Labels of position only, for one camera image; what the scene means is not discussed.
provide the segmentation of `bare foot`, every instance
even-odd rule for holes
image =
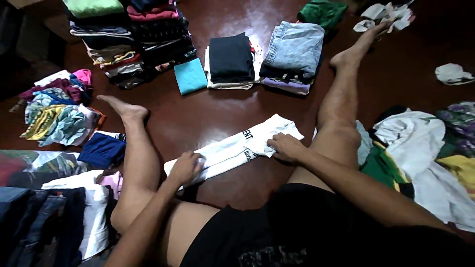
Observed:
[[[148,109],[141,105],[131,105],[115,96],[98,95],[97,99],[104,100],[120,115],[122,120],[141,120],[148,115]]]
[[[334,68],[341,68],[347,65],[355,66],[355,64],[358,66],[363,56],[368,52],[368,49],[370,49],[370,45],[373,41],[384,35],[391,24],[392,20],[387,20],[365,31],[352,47],[336,54],[330,60],[330,65]]]

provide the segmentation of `leg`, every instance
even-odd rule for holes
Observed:
[[[339,163],[358,168],[361,136],[356,130],[358,91],[356,77],[363,56],[371,43],[387,31],[381,23],[366,31],[349,49],[334,56],[330,65],[336,69],[335,80],[323,99],[317,115],[317,135],[311,149]],[[303,167],[297,167],[288,183],[306,183],[333,192],[323,181]]]
[[[147,109],[127,104],[113,96],[99,95],[97,98],[108,102],[120,115],[127,135],[124,184],[111,217],[114,228],[124,233],[156,193],[160,161],[143,125]],[[174,202],[158,240],[158,258],[162,264],[178,267],[196,235],[216,212],[218,209],[206,205]]]

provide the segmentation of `black shorts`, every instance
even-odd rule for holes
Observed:
[[[380,227],[339,194],[302,183],[283,185],[265,206],[240,211],[226,206],[201,229],[180,267],[239,266],[248,251],[324,242],[341,251],[341,240],[356,229]]]

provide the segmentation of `brown floor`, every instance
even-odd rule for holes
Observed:
[[[184,0],[180,10],[190,21],[193,43],[204,63],[209,39],[239,34],[243,31],[267,51],[274,29],[282,20],[295,21],[306,0]],[[449,104],[475,100],[475,83],[444,86],[436,80],[434,69],[446,63],[458,63],[472,73],[475,66],[474,29],[468,23],[474,10],[471,1],[417,0],[412,8],[416,20],[401,32],[391,33],[374,46],[364,59],[358,80],[360,111],[358,118],[371,128],[376,117],[391,105],[405,105],[413,110],[433,113]],[[346,14],[338,25],[338,34],[323,47],[323,64],[307,98],[297,98],[262,86],[251,90],[213,91],[203,89],[181,96],[173,71],[152,83],[121,91],[110,85],[98,67],[92,65],[84,45],[68,46],[65,66],[69,71],[89,68],[93,71],[94,95],[117,96],[152,111],[148,130],[163,161],[196,150],[265,121],[277,113],[295,121],[309,144],[317,108],[333,81],[330,58],[348,48],[359,34],[352,27],[360,17]],[[1,149],[37,150],[37,143],[18,136],[26,129],[23,114],[8,113],[17,98],[2,101],[0,112]],[[92,107],[107,115],[103,130],[124,132],[117,114],[100,101]],[[50,145],[42,150],[73,150]],[[274,159],[260,157],[202,184],[197,200],[214,206],[229,204],[236,209],[262,206],[269,194],[285,183],[293,167]]]

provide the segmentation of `hand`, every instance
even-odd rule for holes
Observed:
[[[299,156],[307,149],[298,139],[283,133],[272,136],[272,139],[267,141],[267,145],[277,151],[274,153],[275,158],[286,162],[298,161]]]
[[[203,168],[204,163],[197,161],[200,157],[201,154],[193,151],[181,154],[170,171],[169,179],[180,186],[190,182]]]

